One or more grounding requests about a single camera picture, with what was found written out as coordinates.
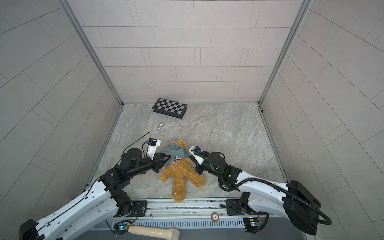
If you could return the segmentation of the grey-green teddy sweater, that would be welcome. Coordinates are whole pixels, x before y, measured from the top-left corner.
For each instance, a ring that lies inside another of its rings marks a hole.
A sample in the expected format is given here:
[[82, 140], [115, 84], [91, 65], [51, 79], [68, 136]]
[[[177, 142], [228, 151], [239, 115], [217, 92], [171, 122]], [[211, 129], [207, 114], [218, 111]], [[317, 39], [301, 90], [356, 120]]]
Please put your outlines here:
[[188, 159], [190, 153], [182, 146], [178, 144], [169, 144], [162, 151], [162, 154], [171, 156], [171, 158], [164, 164], [164, 167], [169, 166], [171, 163]]

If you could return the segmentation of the tan teddy bear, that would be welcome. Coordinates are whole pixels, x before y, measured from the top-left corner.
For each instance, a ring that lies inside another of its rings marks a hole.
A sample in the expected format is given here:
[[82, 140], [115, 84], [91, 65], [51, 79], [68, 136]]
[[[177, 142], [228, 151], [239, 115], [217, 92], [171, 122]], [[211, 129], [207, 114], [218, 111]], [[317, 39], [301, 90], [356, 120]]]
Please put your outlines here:
[[[171, 143], [178, 144], [185, 148], [186, 144], [183, 140]], [[182, 159], [171, 163], [169, 166], [164, 167], [161, 172], [160, 180], [166, 182], [170, 177], [173, 179], [173, 192], [172, 196], [176, 203], [181, 203], [186, 197], [186, 180], [191, 182], [195, 187], [204, 187], [206, 185], [206, 178], [203, 175], [198, 175], [192, 167], [193, 161]]]

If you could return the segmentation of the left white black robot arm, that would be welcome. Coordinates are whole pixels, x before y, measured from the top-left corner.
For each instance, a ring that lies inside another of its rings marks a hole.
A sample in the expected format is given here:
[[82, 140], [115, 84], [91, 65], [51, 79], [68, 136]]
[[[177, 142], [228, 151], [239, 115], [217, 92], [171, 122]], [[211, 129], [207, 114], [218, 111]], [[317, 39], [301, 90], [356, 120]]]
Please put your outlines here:
[[158, 173], [170, 155], [153, 153], [143, 157], [133, 148], [120, 162], [100, 176], [89, 189], [56, 212], [38, 221], [27, 220], [20, 226], [21, 240], [72, 240], [106, 219], [143, 217], [146, 207], [135, 204], [123, 190], [133, 177], [148, 171]]

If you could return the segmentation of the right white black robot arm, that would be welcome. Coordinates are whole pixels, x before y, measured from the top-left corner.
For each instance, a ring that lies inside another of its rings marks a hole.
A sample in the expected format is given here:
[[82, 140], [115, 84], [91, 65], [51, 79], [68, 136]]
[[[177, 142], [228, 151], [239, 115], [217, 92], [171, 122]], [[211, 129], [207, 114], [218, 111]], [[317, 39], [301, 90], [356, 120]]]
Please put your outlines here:
[[277, 183], [252, 176], [227, 164], [220, 152], [208, 153], [197, 146], [189, 149], [189, 158], [196, 172], [210, 173], [218, 178], [225, 192], [242, 193], [239, 208], [246, 215], [268, 213], [286, 218], [300, 231], [315, 236], [323, 215], [321, 203], [300, 182]]

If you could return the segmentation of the folded black white chessboard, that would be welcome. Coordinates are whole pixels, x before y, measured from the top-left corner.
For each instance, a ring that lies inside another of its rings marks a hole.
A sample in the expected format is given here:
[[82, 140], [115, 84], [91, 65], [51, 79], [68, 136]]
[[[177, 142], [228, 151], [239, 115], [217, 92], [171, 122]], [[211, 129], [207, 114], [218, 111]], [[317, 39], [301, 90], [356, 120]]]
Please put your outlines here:
[[187, 104], [159, 98], [152, 109], [155, 113], [182, 119], [188, 108]]

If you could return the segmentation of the round red white sticker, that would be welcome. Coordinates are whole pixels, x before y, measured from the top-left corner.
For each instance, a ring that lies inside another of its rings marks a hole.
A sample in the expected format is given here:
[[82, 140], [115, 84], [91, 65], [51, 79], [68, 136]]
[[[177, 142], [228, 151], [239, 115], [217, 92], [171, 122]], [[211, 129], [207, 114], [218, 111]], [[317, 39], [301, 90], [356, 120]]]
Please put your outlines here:
[[214, 212], [211, 214], [211, 220], [214, 222], [214, 223], [217, 223], [219, 220], [220, 220], [220, 216], [218, 213]]

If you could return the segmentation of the right green circuit board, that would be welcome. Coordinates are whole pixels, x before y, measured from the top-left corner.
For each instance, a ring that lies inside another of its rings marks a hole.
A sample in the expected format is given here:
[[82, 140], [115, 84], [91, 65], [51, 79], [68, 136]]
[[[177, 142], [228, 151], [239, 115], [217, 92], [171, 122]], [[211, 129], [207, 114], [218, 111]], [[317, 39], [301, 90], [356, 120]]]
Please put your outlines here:
[[259, 231], [260, 228], [260, 222], [258, 219], [243, 219], [245, 232], [249, 234], [254, 234]]

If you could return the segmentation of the green circuit board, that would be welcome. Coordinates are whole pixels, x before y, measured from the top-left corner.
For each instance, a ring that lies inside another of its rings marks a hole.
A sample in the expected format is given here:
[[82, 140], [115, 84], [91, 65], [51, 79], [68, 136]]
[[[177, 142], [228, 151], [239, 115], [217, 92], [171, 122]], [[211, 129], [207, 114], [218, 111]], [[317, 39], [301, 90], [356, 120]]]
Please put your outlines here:
[[258, 219], [243, 219], [245, 232], [249, 234], [254, 234], [259, 231], [260, 228], [260, 222]]
[[131, 221], [121, 221], [115, 223], [115, 225], [113, 226], [113, 230], [116, 231], [117, 236], [123, 236], [128, 232], [131, 225]]

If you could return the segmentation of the left green circuit board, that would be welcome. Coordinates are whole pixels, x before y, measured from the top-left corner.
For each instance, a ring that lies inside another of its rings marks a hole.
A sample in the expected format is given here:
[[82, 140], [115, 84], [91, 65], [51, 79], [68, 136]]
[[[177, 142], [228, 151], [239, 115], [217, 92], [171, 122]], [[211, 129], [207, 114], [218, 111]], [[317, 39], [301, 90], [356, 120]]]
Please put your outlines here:
[[123, 236], [128, 232], [131, 225], [131, 221], [121, 221], [115, 223], [115, 225], [113, 226], [113, 230], [116, 231], [117, 236]]

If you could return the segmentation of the aluminium mounting rail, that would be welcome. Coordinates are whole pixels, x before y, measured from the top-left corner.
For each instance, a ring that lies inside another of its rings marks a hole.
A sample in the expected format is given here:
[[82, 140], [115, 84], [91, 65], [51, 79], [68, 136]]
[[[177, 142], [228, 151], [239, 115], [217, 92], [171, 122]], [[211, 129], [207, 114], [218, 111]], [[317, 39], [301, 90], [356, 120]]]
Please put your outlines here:
[[144, 217], [136, 217], [143, 219], [209, 219], [211, 214], [216, 212], [220, 218], [230, 217], [257, 217], [257, 216], [228, 216], [226, 209], [226, 200], [240, 199], [248, 200], [249, 206], [256, 212], [257, 216], [270, 214], [272, 217], [288, 219], [288, 215], [283, 207], [279, 207], [275, 203], [259, 197], [250, 195], [246, 199], [246, 195], [239, 198], [195, 198], [186, 199], [182, 203], [176, 203], [172, 199], [149, 199], [149, 200], [132, 200], [132, 201], [147, 201], [147, 210]]

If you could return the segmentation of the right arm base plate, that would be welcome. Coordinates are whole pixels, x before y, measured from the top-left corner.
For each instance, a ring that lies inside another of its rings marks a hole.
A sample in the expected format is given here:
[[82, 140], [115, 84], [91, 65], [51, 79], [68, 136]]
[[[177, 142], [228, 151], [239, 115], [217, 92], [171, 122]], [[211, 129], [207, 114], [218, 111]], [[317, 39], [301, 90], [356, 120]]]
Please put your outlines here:
[[257, 216], [259, 214], [249, 206], [248, 200], [228, 199], [225, 206], [228, 216]]

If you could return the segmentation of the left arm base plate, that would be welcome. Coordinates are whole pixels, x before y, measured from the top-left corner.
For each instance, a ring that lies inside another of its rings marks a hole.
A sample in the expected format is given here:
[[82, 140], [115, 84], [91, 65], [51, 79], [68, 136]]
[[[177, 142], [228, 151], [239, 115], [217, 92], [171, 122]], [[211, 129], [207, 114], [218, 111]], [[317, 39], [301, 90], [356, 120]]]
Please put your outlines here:
[[147, 201], [131, 201], [130, 203], [123, 204], [122, 207], [119, 207], [118, 216], [119, 217], [144, 217], [147, 210]]

